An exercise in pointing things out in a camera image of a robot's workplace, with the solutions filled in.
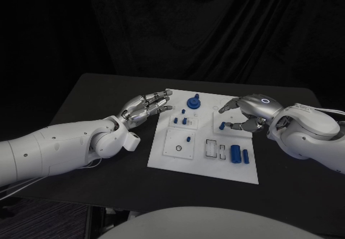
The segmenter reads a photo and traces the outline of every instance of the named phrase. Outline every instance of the blue cylinder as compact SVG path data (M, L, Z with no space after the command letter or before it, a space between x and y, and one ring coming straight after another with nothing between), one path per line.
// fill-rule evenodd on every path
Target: blue cylinder
M219 130L223 130L225 122L220 123Z
M199 102L199 94L194 95L193 98L188 98L187 101L186 101L186 105L190 109L197 109L199 108L199 105L200 105L200 102Z
M230 149L229 149L229 152L230 152L230 162L232 163L240 163L242 159L240 159L240 148L239 148L239 146L232 145Z
M249 163L248 150L246 149L242 150L242 161L243 161L245 164Z

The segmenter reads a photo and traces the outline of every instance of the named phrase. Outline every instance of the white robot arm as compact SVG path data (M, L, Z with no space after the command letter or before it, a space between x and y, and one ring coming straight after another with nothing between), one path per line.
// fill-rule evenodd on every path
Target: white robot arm
M139 138L128 129L138 126L149 115L171 109L171 106L162 106L171 94L165 90L136 96L116 117L57 124L0 142L0 186L64 173L97 158L112 157L121 147L134 151Z
M336 122L321 111L341 115L343 112L301 104L282 108L272 98L252 94L233 98L220 108L219 113L237 107L248 121L227 122L226 127L256 132L266 124L268 139L278 143L291 157L311 158L328 169L345 173L345 123Z

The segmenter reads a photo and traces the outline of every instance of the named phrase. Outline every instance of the robotic hand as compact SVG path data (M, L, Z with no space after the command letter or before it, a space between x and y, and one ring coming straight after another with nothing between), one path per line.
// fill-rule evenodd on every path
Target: robotic hand
M128 132L164 106L170 90L136 96L116 116L51 125L14 140L0 142L0 186L18 180L64 173L97 158L112 157L123 147L134 151L138 136Z
M232 98L219 113L240 108L248 118L243 123L225 123L235 130L261 131L268 125L266 137L282 151L297 159L311 158L328 169L345 173L345 122L336 122L324 112L343 112L294 104L282 108L263 95Z

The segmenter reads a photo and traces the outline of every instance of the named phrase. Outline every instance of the black table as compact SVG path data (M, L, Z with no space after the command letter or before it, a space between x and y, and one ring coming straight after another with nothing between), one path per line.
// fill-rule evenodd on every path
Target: black table
M282 106L318 107L313 92L210 82L83 74L50 124L97 120L115 115L135 96L162 89L243 96L261 93ZM297 160L265 137L252 134L258 185L147 167L158 116L132 129L141 142L97 167L40 180L17 195L28 198L149 212L180 206L235 209L276 219L307 231L345 236L345 175L311 159Z

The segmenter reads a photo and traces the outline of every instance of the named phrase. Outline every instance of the white board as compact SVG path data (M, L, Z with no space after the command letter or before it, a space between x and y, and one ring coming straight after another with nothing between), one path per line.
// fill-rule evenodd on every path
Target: white board
M219 130L222 121L230 123L246 121L239 109L217 113L233 97L173 89L171 92L168 105L173 106L173 110L160 114L147 166L258 184L250 133L226 127ZM191 110L186 106L186 101L194 94L199 94L200 107ZM214 147L212 143L210 148L216 150L216 157L206 156L206 140L216 141ZM230 162L229 147L233 144L239 145L240 150L248 150L249 164L243 164L243 160L242 163ZM220 145L225 149L220 150L225 160L219 158Z

